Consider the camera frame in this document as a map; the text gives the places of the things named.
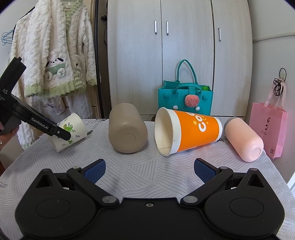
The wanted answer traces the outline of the person's left hand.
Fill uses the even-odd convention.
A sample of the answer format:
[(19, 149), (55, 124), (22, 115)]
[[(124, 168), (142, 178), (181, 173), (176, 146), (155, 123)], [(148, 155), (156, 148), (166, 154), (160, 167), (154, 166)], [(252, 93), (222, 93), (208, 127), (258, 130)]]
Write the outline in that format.
[(19, 126), (17, 126), (16, 128), (14, 128), (13, 130), (11, 130), (9, 133), (6, 133), (4, 135), (1, 135), (0, 137), (0, 150), (2, 150), (4, 148), (4, 146), (16, 135), (16, 133), (18, 132)]

